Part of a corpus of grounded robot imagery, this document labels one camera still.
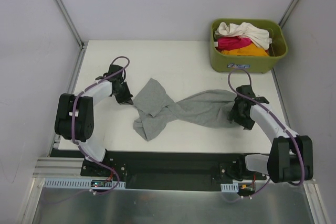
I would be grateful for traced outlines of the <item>grey t shirt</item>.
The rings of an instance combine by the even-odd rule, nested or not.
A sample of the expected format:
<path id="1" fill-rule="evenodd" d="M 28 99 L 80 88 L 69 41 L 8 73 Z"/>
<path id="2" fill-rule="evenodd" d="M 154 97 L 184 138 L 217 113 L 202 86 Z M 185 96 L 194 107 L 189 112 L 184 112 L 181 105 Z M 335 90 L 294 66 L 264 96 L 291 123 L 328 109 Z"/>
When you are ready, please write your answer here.
<path id="1" fill-rule="evenodd" d="M 163 86 L 151 78 L 133 100 L 139 114 L 133 129 L 151 141 L 176 120 L 212 129 L 236 127 L 237 123 L 228 119 L 235 98 L 227 90 L 206 90 L 174 102 Z"/>

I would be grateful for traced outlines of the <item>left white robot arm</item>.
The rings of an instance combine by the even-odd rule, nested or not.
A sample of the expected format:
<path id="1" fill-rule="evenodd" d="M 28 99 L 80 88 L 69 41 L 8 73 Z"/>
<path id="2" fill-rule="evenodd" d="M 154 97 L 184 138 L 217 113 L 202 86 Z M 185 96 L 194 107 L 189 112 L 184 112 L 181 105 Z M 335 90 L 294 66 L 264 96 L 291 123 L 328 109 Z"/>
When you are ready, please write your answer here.
<path id="1" fill-rule="evenodd" d="M 55 119 L 55 133 L 72 141 L 93 163 L 99 176 L 110 173 L 111 164 L 105 160 L 106 149 L 98 143 L 94 132 L 94 107 L 107 97 L 115 97 L 118 104 L 133 104 L 126 82 L 125 67 L 111 64 L 108 72 L 96 78 L 89 87 L 78 94 L 60 95 Z"/>

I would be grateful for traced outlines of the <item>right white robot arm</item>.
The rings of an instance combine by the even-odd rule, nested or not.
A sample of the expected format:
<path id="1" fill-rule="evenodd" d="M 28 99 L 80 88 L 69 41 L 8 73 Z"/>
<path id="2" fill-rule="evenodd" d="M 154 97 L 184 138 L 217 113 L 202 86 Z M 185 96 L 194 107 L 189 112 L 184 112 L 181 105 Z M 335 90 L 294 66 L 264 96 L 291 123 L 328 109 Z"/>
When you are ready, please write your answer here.
<path id="1" fill-rule="evenodd" d="M 301 185 L 313 178 L 312 139 L 282 123 L 271 111 L 269 101 L 257 97 L 251 85 L 235 90 L 237 97 L 228 120 L 246 130 L 257 124 L 271 143 L 269 154 L 246 154 L 236 166 L 242 179 L 250 178 L 255 172 L 265 174 L 274 183 Z"/>

